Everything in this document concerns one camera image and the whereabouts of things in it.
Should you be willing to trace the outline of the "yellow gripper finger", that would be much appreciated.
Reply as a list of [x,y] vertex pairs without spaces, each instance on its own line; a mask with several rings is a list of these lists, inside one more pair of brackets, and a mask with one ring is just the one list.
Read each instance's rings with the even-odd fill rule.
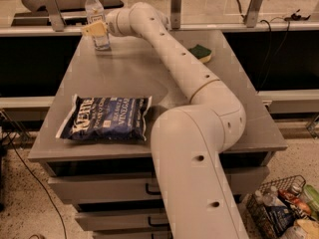
[[107,34],[107,25],[103,21],[93,22],[82,28],[82,34],[90,37],[105,36]]

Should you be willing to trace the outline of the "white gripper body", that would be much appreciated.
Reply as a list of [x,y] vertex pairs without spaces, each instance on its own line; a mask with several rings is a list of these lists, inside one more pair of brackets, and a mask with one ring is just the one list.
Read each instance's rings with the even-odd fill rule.
[[107,15],[106,21],[109,32],[112,35],[116,37],[124,37],[131,34],[129,9],[116,9],[111,11]]

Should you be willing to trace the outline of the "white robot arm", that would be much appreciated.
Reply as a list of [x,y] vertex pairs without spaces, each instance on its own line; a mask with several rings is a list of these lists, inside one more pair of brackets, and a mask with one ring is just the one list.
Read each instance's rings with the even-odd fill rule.
[[228,86],[167,30],[168,17],[139,2],[83,33],[147,40],[186,96],[154,123],[151,150],[173,239],[249,239],[219,155],[243,135],[246,113]]

